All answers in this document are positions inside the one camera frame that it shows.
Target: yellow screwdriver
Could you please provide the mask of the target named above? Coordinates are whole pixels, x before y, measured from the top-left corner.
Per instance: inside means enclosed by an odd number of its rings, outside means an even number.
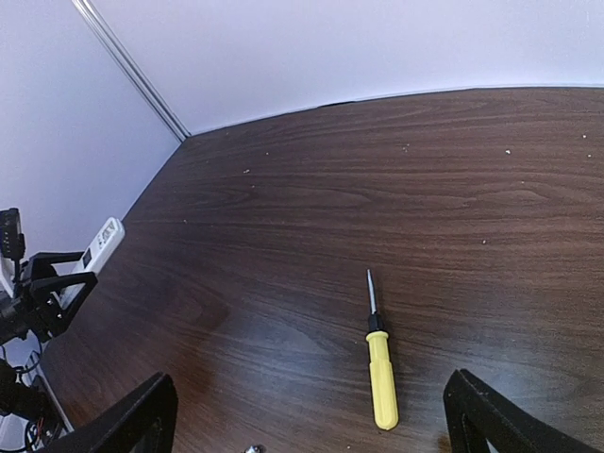
[[[376,290],[369,269],[367,269],[367,283],[369,284],[371,314],[369,315],[369,334],[366,340],[369,343],[369,373],[374,400],[374,417],[379,428],[392,429],[398,423],[393,366],[388,353],[388,333],[386,333],[384,322],[376,308]]]

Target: white remote control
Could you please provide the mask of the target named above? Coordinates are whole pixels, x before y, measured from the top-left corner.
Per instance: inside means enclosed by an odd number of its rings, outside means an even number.
[[[94,272],[99,275],[101,270],[122,242],[126,235],[124,226],[115,217],[110,217],[88,246],[82,258],[77,262],[72,274]],[[74,285],[66,288],[60,295],[59,304],[67,309],[84,285]]]

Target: dark brown wooden surface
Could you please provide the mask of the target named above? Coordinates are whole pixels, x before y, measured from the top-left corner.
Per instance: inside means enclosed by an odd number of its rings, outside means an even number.
[[[603,111],[597,90],[449,92],[189,139],[43,369],[77,425],[170,373],[175,452],[444,452],[462,367],[604,448]],[[367,267],[391,432],[372,417]]]

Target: white panel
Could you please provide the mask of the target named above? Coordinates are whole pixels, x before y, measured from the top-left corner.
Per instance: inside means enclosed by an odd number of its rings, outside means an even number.
[[[93,0],[192,132],[464,87],[601,85],[601,0]]]
[[[0,2],[0,209],[21,210],[27,255],[85,247],[177,145],[71,2]]]

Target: yellow handle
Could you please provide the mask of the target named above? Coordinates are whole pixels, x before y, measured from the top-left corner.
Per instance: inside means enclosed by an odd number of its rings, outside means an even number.
[[[393,366],[388,353],[388,334],[382,331],[371,332],[366,340],[369,343],[369,373],[376,425],[382,429],[392,429],[398,423],[398,407]]]

